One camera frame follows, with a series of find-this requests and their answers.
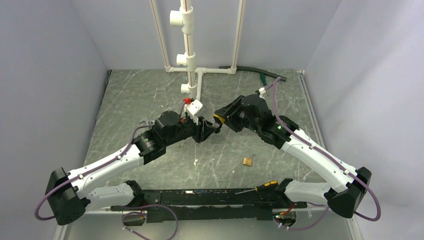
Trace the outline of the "yellow black padlock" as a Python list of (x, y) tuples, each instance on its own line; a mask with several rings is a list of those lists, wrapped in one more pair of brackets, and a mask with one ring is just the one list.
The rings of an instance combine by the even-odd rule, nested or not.
[(222, 125), (225, 123), (225, 119), (217, 114), (213, 115), (213, 119), (214, 119), (214, 122), (220, 123)]

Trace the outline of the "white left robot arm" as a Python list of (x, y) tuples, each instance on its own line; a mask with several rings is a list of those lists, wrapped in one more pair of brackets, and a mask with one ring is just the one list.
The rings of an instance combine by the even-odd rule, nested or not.
[(205, 141), (218, 133), (223, 119), (214, 117), (209, 122), (199, 117), (198, 122), (188, 115), (165, 111), (154, 122), (144, 126), (146, 131), (134, 131), (129, 142), (118, 151), (87, 166), (65, 171), (62, 167), (50, 175), (45, 200), (53, 212), (52, 218), (64, 226), (80, 218), (86, 211), (105, 207), (137, 210), (145, 203), (145, 194), (135, 180), (104, 187), (103, 184), (126, 171), (144, 166), (163, 156), (166, 148), (187, 138)]

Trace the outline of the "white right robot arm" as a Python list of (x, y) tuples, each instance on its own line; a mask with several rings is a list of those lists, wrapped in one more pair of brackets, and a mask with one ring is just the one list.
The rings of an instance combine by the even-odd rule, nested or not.
[(249, 129), (265, 143), (293, 155), (318, 173), (324, 182), (300, 182), (284, 179), (275, 188), (276, 203), (287, 208), (305, 202), (329, 207), (344, 218), (351, 218), (369, 189), (371, 172), (332, 156), (317, 145), (289, 118), (273, 115), (265, 99), (256, 94), (240, 95), (214, 112), (214, 119), (234, 132)]

